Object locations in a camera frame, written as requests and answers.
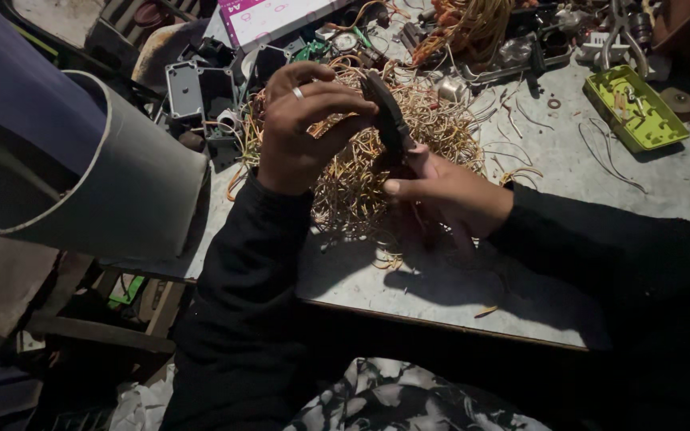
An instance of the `pile of wire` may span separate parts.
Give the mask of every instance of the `pile of wire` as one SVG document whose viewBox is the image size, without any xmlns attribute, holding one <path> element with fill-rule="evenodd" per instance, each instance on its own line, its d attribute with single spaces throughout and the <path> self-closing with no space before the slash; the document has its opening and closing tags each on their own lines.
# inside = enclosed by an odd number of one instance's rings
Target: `pile of wire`
<svg viewBox="0 0 690 431">
<path fill-rule="evenodd" d="M 345 60 L 338 58 L 330 64 L 337 73 L 336 82 L 359 91 L 363 72 L 346 64 Z M 468 104 L 438 99 L 423 79 L 409 74 L 412 77 L 407 81 L 406 74 L 402 78 L 397 72 L 400 72 L 399 67 L 386 67 L 383 80 L 401 107 L 412 138 L 448 160 L 485 175 L 483 149 L 470 132 L 478 121 L 474 113 L 468 111 Z M 264 109 L 264 91 L 252 95 L 244 107 L 241 161 L 245 167 L 259 162 Z M 320 137 L 342 118 L 332 115 L 313 124 L 308 132 Z M 320 231 L 331 232 L 339 238 L 375 241 L 385 255 L 385 265 L 378 268 L 397 268 L 400 265 L 397 241 L 384 227 L 388 202 L 382 185 L 388 172 L 373 169 L 375 159 L 384 150 L 377 129 L 369 128 L 355 135 L 319 177 L 313 189 L 312 217 Z M 231 181 L 229 199 L 239 176 L 237 172 Z"/>
<path fill-rule="evenodd" d="M 422 64 L 446 44 L 453 53 L 467 50 L 471 60 L 490 61 L 504 37 L 513 9 L 512 0 L 432 0 L 438 28 L 412 54 Z"/>
</svg>

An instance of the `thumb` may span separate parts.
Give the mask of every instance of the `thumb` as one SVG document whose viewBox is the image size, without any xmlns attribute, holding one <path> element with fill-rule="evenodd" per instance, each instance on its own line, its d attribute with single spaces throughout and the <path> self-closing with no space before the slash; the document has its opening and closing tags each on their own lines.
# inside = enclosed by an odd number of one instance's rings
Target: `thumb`
<svg viewBox="0 0 690 431">
<path fill-rule="evenodd" d="M 318 138 L 321 147 L 334 156 L 342 150 L 356 133 L 372 126 L 373 117 L 354 115 L 343 118 Z"/>
<path fill-rule="evenodd" d="M 446 186 L 440 180 L 388 180 L 383 190 L 398 200 L 445 199 Z"/>
</svg>

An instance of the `gray plastic pipe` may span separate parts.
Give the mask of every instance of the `gray plastic pipe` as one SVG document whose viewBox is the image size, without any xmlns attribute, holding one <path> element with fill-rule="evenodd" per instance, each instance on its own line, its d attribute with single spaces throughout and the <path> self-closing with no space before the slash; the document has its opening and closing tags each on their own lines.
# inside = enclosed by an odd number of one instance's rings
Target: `gray plastic pipe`
<svg viewBox="0 0 690 431">
<path fill-rule="evenodd" d="M 206 156 L 174 140 L 96 77 L 64 73 L 107 113 L 101 142 L 78 177 L 0 126 L 0 236 L 106 258 L 177 257 Z"/>
</svg>

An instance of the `patterned fabric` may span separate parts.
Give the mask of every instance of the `patterned fabric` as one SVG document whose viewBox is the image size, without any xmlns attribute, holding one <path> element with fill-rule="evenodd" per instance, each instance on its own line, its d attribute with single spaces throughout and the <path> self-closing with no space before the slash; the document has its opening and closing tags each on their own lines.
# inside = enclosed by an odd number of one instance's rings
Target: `patterned fabric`
<svg viewBox="0 0 690 431">
<path fill-rule="evenodd" d="M 345 376 L 303 407 L 284 431 L 329 429 L 549 431 L 489 393 L 383 358 L 353 360 Z"/>
</svg>

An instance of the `left hand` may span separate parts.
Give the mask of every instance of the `left hand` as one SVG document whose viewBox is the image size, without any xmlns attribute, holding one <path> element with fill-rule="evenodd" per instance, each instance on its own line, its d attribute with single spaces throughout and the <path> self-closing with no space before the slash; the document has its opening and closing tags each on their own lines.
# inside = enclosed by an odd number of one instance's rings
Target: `left hand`
<svg viewBox="0 0 690 431">
<path fill-rule="evenodd" d="M 355 90 L 332 83 L 335 73 L 312 61 L 299 61 L 273 74 L 266 87 L 268 109 L 260 150 L 258 181 L 284 195 L 301 195 L 351 137 L 372 125 L 375 103 Z M 292 89 L 300 87 L 303 99 Z M 307 129 L 333 113 L 358 113 L 342 119 L 320 138 Z"/>
</svg>

